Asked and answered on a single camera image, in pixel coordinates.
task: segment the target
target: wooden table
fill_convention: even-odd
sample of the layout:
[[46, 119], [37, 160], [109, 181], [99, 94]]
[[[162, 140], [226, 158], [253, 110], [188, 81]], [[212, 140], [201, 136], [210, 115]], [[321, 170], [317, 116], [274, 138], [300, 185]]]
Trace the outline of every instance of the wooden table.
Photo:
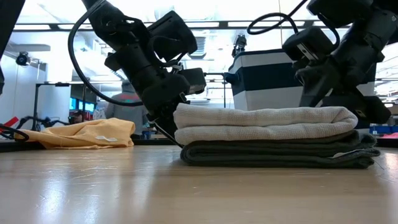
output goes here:
[[189, 167], [179, 152], [0, 154], [0, 224], [398, 223], [398, 151], [368, 170]]

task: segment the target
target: black robotic arm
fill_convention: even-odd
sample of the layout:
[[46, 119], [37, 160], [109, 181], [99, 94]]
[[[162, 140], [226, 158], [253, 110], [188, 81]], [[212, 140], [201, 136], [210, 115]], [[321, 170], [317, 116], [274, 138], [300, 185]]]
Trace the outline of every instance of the black robotic arm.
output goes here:
[[[114, 71], [123, 70], [148, 110], [149, 121], [178, 144], [174, 140], [177, 127], [173, 112], [179, 103], [189, 103], [186, 95], [201, 93], [206, 85], [200, 68], [177, 70], [180, 59], [197, 50], [191, 30], [174, 11], [146, 27], [142, 21], [125, 16], [107, 1], [82, 1], [96, 35], [115, 50], [105, 65]], [[73, 46], [71, 49], [69, 45], [69, 52], [76, 71], [85, 81], [74, 58]]]
[[304, 84], [300, 106], [316, 106], [323, 100], [324, 106], [345, 106], [369, 123], [385, 123], [391, 112], [378, 97], [364, 96], [357, 86], [384, 60], [383, 48], [398, 33], [397, 1], [311, 0], [307, 8], [334, 32], [352, 25], [335, 44], [318, 27], [298, 32], [284, 43], [282, 48], [296, 61], [296, 77]]

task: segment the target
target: yellow cloth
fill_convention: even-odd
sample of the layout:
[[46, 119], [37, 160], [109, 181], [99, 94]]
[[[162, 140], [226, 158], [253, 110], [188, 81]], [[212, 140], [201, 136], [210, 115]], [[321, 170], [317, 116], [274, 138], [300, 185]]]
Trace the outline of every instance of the yellow cloth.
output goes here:
[[[133, 146], [130, 136], [135, 130], [133, 122], [111, 118], [47, 128], [42, 132], [21, 131], [29, 136], [29, 141], [38, 141], [46, 149], [104, 149]], [[114, 139], [98, 139], [99, 136]]]

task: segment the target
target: gray towel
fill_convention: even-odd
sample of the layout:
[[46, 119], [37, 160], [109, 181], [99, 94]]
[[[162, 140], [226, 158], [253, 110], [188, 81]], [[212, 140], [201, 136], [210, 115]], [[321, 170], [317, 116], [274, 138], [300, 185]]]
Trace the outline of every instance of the gray towel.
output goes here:
[[181, 159], [193, 166], [365, 169], [380, 155], [375, 144], [355, 130], [321, 139], [198, 141], [183, 148]]

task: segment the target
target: black cable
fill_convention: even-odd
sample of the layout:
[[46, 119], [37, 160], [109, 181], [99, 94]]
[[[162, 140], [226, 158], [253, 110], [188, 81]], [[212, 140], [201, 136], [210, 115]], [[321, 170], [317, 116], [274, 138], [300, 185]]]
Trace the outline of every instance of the black cable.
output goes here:
[[323, 15], [318, 15], [318, 18], [319, 18], [319, 20], [321, 20], [323, 23], [324, 23], [324, 25], [328, 28], [328, 29], [330, 29], [330, 31], [335, 35], [335, 37], [336, 37], [336, 42], [333, 44], [333, 50], [332, 51], [334, 51], [334, 50], [336, 50], [339, 46], [340, 46], [340, 35], [338, 34], [338, 32], [337, 32], [337, 30], [336, 30], [336, 28], [334, 28], [329, 22], [328, 22], [328, 19], [327, 18], [325, 18]]
[[23, 127], [23, 125], [26, 123], [28, 121], [28, 118], [22, 118], [20, 121], [19, 121], [19, 124], [17, 125], [17, 128], [16, 129], [21, 129], [21, 127]]
[[76, 56], [75, 56], [75, 51], [73, 49], [73, 41], [75, 40], [76, 33], [79, 29], [79, 27], [92, 15], [94, 14], [98, 9], [100, 9], [104, 4], [106, 3], [106, 0], [98, 0], [93, 6], [91, 6], [84, 15], [77, 20], [76, 24], [72, 27], [69, 37], [68, 37], [68, 52], [70, 56], [70, 60], [72, 61], [73, 67], [75, 68], [78, 76], [80, 79], [83, 81], [83, 83], [89, 88], [94, 94], [99, 96], [101, 99], [104, 99], [105, 101], [108, 101], [114, 105], [119, 105], [119, 106], [141, 106], [143, 105], [142, 102], [136, 102], [136, 103], [125, 103], [121, 102], [118, 100], [114, 100], [104, 94], [102, 92], [98, 91], [85, 77], [83, 71], [81, 70], [79, 63], [77, 62]]
[[[5, 126], [5, 125], [3, 125], [3, 124], [0, 124], [0, 129], [9, 131], [9, 133], [10, 133], [9, 135], [3, 134], [3, 133], [0, 134], [1, 136], [5, 137], [5, 138], [7, 138], [7, 139], [15, 140], [15, 141], [17, 141], [17, 142], [26, 142], [26, 141], [29, 140], [29, 136], [28, 136], [26, 133], [23, 133], [23, 132], [20, 131], [20, 130], [7, 127], [7, 126]], [[23, 139], [16, 139], [16, 138], [14, 138], [14, 135], [15, 135], [15, 134], [19, 134], [20, 136], [23, 137]]]
[[[248, 29], [247, 29], [248, 34], [251, 34], [251, 35], [258, 35], [258, 34], [263, 34], [263, 33], [269, 32], [269, 31], [271, 31], [271, 30], [273, 30], [273, 29], [275, 29], [275, 28], [278, 28], [280, 25], [282, 25], [282, 24], [283, 24], [284, 22], [286, 22], [286, 21], [289, 21], [289, 22], [290, 22], [290, 24], [291, 24], [292, 27], [293, 27], [293, 30], [294, 30], [295, 34], [298, 33], [299, 30], [297, 29], [297, 26], [296, 26], [295, 22], [293, 21], [292, 16], [293, 16], [293, 15], [294, 15], [294, 14], [295, 14], [307, 1], [308, 1], [308, 0], [303, 0], [303, 1], [301, 1], [301, 2], [296, 6], [296, 8], [294, 8], [293, 11], [290, 12], [288, 15], [286, 15], [286, 14], [284, 14], [284, 13], [281, 13], [281, 12], [273, 12], [273, 13], [268, 13], [268, 14], [265, 14], [265, 15], [263, 15], [263, 16], [258, 17], [257, 19], [255, 19], [253, 22], [250, 23], [250, 25], [249, 25], [249, 27], [248, 27]], [[254, 27], [258, 22], [260, 22], [260, 21], [262, 21], [262, 20], [264, 20], [264, 19], [268, 19], [268, 18], [270, 18], [270, 17], [275, 17], [275, 16], [280, 16], [280, 17], [282, 17], [283, 19], [282, 19], [281, 21], [279, 21], [277, 24], [275, 24], [275, 25], [273, 25], [273, 26], [271, 26], [271, 27], [265, 28], [265, 29], [263, 29], [263, 30], [258, 30], [258, 31], [253, 31], [253, 30], [252, 30], [253, 27]]]

